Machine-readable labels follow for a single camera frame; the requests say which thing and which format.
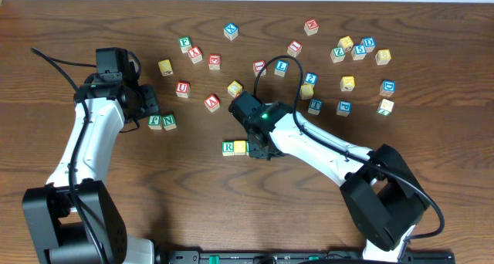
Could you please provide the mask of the green N block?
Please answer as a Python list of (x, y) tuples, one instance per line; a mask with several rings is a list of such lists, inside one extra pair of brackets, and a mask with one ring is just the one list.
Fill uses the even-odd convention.
[(177, 122), (172, 113), (162, 116), (163, 128), (173, 130), (177, 127)]

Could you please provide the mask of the blue X block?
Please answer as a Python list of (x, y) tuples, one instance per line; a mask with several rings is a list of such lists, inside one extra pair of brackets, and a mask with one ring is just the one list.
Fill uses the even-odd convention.
[(232, 41), (239, 35), (239, 27), (234, 23), (229, 23), (224, 27), (223, 32), (225, 37)]

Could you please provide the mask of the red E block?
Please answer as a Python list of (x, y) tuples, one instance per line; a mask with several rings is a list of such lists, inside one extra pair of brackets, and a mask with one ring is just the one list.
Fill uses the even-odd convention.
[(210, 54), (208, 57), (208, 67), (210, 70), (220, 70), (221, 56), (219, 54)]

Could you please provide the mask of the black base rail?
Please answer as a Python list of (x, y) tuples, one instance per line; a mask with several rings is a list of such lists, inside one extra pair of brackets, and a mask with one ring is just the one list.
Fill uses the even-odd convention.
[[(159, 252), (154, 257), (159, 264), (324, 264), (324, 263), (385, 263), (384, 260), (364, 260), (357, 251), (329, 252), (199, 252), (192, 250)], [(456, 264), (451, 252), (406, 252), (398, 260), (405, 264)]]

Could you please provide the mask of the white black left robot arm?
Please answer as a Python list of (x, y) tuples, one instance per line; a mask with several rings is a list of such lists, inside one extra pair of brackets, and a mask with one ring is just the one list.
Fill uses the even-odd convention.
[(73, 86), (76, 117), (59, 164), (22, 199), (36, 255), (41, 263), (164, 263), (155, 242), (127, 234), (105, 186), (124, 126), (146, 119), (163, 127), (156, 94), (139, 84), (140, 61), (131, 51), (97, 49), (93, 68)]

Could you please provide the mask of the blue T block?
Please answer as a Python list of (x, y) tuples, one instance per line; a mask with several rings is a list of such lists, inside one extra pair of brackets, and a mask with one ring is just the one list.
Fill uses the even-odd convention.
[(318, 99), (312, 99), (308, 108), (308, 113), (318, 115), (322, 109), (323, 102)]

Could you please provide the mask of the green Z block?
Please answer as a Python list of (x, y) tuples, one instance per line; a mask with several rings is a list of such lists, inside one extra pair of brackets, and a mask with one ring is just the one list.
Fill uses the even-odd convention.
[(343, 48), (336, 47), (331, 50), (330, 58), (333, 63), (339, 63), (344, 60), (346, 53)]

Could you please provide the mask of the blue P block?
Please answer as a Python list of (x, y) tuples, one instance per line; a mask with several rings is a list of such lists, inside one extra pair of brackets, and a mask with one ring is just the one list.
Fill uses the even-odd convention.
[(347, 117), (352, 109), (352, 103), (348, 101), (341, 100), (337, 104), (337, 115), (342, 117)]

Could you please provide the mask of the red A block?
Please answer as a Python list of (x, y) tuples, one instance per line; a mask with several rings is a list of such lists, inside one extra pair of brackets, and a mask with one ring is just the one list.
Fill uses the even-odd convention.
[(205, 106), (210, 112), (214, 112), (221, 106), (220, 100), (212, 94), (205, 99)]

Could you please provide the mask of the blue d block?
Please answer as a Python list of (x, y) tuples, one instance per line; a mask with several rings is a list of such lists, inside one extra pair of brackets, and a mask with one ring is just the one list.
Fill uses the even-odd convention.
[(393, 80), (384, 80), (380, 85), (379, 94), (381, 96), (390, 97), (396, 90), (396, 83)]
[(364, 46), (366, 53), (372, 52), (376, 47), (376, 42), (375, 42), (374, 37), (362, 38), (360, 44)]

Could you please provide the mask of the red X block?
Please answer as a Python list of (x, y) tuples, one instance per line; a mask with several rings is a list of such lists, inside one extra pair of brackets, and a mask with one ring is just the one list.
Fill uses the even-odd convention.
[(191, 47), (188, 50), (188, 57), (193, 64), (199, 63), (203, 60), (202, 52), (197, 46)]

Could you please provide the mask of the red I block upper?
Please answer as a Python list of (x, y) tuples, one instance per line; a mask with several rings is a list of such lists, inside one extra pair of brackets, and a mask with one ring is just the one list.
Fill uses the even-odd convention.
[(301, 51), (302, 51), (303, 45), (296, 41), (293, 40), (288, 46), (287, 46), (287, 53), (292, 56), (292, 57), (297, 57)]

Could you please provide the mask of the blue D block lower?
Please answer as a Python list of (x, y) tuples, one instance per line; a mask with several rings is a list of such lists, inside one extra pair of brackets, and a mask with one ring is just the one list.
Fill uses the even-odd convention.
[(390, 97), (396, 90), (396, 83), (393, 80), (384, 80), (380, 85), (379, 94), (381, 96)]

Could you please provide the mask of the yellow block far left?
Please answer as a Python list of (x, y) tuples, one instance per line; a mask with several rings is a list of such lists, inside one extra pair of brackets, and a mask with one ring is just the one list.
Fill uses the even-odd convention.
[(162, 76), (170, 76), (174, 73), (169, 59), (161, 60), (157, 64)]

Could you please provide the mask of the blue L block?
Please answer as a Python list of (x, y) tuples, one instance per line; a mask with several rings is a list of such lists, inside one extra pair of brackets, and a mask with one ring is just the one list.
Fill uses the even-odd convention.
[(276, 76), (284, 77), (286, 75), (288, 67), (289, 67), (288, 62), (279, 59), (276, 61), (274, 74)]

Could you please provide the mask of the green 7 block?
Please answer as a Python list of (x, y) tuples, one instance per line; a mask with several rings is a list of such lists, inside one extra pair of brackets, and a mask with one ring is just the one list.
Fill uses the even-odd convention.
[(382, 99), (378, 105), (377, 112), (384, 116), (389, 116), (394, 108), (394, 102), (388, 99)]

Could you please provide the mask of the yellow 8 block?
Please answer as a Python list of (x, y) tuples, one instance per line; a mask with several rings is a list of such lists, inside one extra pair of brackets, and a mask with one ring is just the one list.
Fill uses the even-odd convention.
[(391, 52), (389, 49), (379, 49), (375, 55), (377, 65), (387, 65), (391, 61)]

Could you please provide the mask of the red U block left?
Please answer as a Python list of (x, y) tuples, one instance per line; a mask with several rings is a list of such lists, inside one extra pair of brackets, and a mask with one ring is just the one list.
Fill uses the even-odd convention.
[(190, 90), (191, 87), (189, 83), (178, 82), (175, 92), (178, 97), (189, 98)]

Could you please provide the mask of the green F block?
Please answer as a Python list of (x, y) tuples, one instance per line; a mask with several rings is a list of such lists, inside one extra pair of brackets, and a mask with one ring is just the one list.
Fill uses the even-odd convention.
[(182, 53), (187, 53), (188, 50), (192, 48), (191, 39), (189, 36), (181, 37), (178, 41)]

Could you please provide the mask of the red I block lower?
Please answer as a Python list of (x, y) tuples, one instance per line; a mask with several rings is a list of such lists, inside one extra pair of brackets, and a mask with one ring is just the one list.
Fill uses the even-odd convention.
[(266, 69), (263, 69), (263, 67), (266, 65), (266, 62), (264, 60), (260, 61), (255, 61), (253, 63), (253, 72), (255, 76), (258, 76), (261, 74), (262, 76), (266, 75)]

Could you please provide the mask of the red H block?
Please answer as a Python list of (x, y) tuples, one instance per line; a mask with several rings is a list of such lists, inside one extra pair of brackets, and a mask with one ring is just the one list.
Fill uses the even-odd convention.
[(304, 23), (304, 31), (308, 36), (314, 35), (319, 30), (319, 23), (315, 19), (310, 19)]

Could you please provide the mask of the green J block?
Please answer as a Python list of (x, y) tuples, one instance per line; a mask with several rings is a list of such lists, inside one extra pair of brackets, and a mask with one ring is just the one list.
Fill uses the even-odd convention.
[(163, 128), (161, 115), (151, 115), (148, 118), (148, 126), (152, 130), (161, 130)]

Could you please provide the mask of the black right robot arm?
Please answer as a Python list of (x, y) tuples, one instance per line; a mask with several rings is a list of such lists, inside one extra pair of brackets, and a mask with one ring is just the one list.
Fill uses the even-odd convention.
[(430, 206), (402, 156), (386, 144), (374, 151), (341, 140), (291, 106), (262, 103), (251, 93), (228, 108), (248, 134), (252, 157), (299, 158), (338, 185), (350, 216), (367, 240), (365, 260), (399, 262)]

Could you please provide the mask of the yellow K block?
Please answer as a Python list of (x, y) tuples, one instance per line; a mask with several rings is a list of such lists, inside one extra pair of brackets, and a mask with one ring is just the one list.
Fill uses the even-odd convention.
[(343, 76), (340, 80), (341, 91), (352, 91), (355, 87), (355, 78), (353, 76)]

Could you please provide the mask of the yellow monkey block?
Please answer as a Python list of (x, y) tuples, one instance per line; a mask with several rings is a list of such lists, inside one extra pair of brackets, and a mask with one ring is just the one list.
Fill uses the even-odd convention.
[(343, 38), (339, 39), (337, 46), (340, 47), (344, 52), (349, 52), (354, 47), (354, 42), (351, 37), (344, 36)]

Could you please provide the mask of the green R block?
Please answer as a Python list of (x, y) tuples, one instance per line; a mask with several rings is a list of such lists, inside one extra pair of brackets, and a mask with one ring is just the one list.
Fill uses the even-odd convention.
[(234, 142), (233, 141), (223, 141), (222, 142), (222, 155), (233, 156), (235, 154)]

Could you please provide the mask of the yellow o block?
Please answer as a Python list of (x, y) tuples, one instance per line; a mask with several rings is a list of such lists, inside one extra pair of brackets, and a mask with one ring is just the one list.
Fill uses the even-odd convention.
[(243, 86), (236, 80), (232, 81), (227, 88), (228, 94), (233, 98), (236, 98), (243, 91)]
[(235, 140), (233, 142), (234, 155), (246, 155), (247, 144), (245, 140)]

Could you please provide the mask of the blue D block upper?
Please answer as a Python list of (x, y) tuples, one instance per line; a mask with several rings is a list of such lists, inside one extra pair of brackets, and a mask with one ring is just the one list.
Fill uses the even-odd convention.
[(364, 46), (366, 53), (372, 52), (376, 47), (376, 42), (375, 42), (374, 37), (362, 38), (360, 44)]

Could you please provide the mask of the blue 2 block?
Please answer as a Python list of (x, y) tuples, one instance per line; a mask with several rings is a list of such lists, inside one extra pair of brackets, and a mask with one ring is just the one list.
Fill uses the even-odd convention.
[(305, 79), (303, 81), (304, 85), (311, 85), (311, 87), (315, 87), (319, 76), (315, 73), (307, 73)]

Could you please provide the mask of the red i block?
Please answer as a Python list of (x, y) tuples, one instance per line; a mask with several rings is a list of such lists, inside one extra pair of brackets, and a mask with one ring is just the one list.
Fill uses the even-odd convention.
[(261, 74), (262, 76), (266, 75), (266, 69), (263, 69), (263, 67), (266, 65), (266, 62), (264, 60), (260, 61), (255, 61), (253, 63), (253, 72), (255, 76), (258, 76)]
[(302, 51), (303, 45), (296, 41), (293, 40), (288, 46), (287, 46), (287, 53), (292, 56), (292, 57), (297, 57), (301, 51)]

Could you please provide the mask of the blue 5 block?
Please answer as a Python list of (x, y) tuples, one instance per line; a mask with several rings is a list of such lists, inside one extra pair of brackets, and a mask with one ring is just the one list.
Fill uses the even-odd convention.
[(352, 60), (362, 60), (367, 55), (364, 45), (355, 45), (351, 50)]

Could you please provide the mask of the yellow S block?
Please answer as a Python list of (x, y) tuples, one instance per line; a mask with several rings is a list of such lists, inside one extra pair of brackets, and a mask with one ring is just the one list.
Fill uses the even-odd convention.
[(300, 87), (299, 97), (301, 100), (312, 99), (313, 95), (314, 95), (314, 90), (312, 84), (303, 84)]

